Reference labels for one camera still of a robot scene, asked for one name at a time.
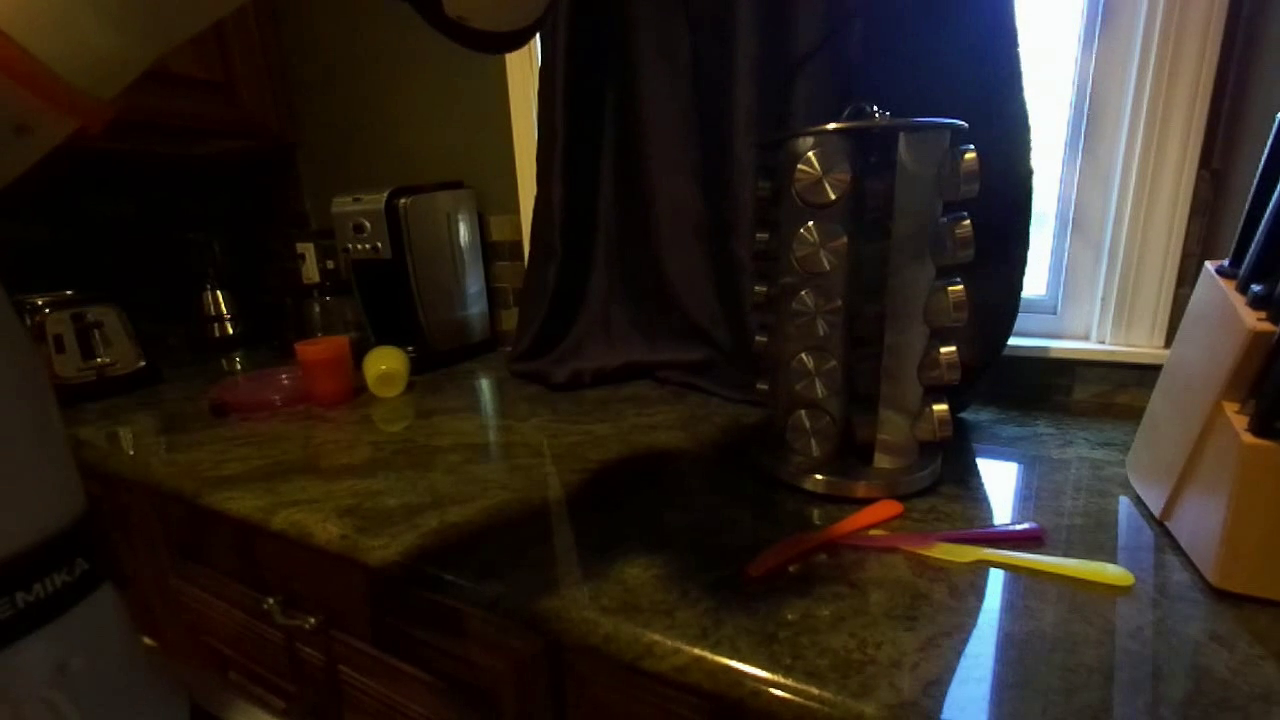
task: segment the dark curtain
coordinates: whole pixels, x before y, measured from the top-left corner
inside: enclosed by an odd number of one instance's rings
[[[782,142],[849,106],[966,118],[985,152],[969,383],[1028,251],[1028,118],[1009,0],[558,0],[516,378],[660,378],[751,395],[750,249]]]

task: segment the red object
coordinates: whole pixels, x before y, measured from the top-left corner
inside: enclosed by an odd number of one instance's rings
[[[772,574],[782,574],[782,570],[788,570],[788,565],[797,565],[797,559],[803,559],[803,555],[813,555],[813,552],[820,552],[820,549],[827,549],[827,543],[841,543],[846,538],[856,538],[856,532],[863,532],[863,527],[890,523],[890,522],[895,522],[895,516],[906,516],[906,513],[907,513],[907,505],[902,505],[902,500],[893,500],[893,496],[885,496],[885,500],[876,500],[876,505],[863,505],[863,507],[841,516],[841,522],[827,523],[827,527],[802,532],[802,538],[788,538],[788,539],[763,549],[763,552],[750,565],[750,577],[763,581],[763,577],[772,577]]]
[[[355,395],[353,338],[295,340],[294,364],[310,404],[347,404]]]

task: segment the drawer handle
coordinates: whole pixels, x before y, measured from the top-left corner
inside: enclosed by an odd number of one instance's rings
[[[314,631],[319,626],[319,617],[314,617],[314,614],[290,614],[279,606],[279,595],[265,595],[265,614],[270,614],[272,626],[295,628],[295,631]]]

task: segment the granite countertop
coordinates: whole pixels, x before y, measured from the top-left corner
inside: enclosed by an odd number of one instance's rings
[[[895,523],[1040,522],[1047,552],[1121,559],[1134,593],[890,552],[750,585],[751,552],[853,507],[758,463],[758,410],[663,383],[546,392],[501,359],[340,413],[216,419],[206,392],[190,381],[67,413],[78,455],[743,710],[1280,710],[1280,606],[1214,593],[1139,507],[1134,419],[976,404],[951,471]]]

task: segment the upper cabinet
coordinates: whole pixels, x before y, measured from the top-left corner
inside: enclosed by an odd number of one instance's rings
[[[279,71],[260,5],[243,5],[157,62],[114,100],[84,147],[243,152],[290,145]]]

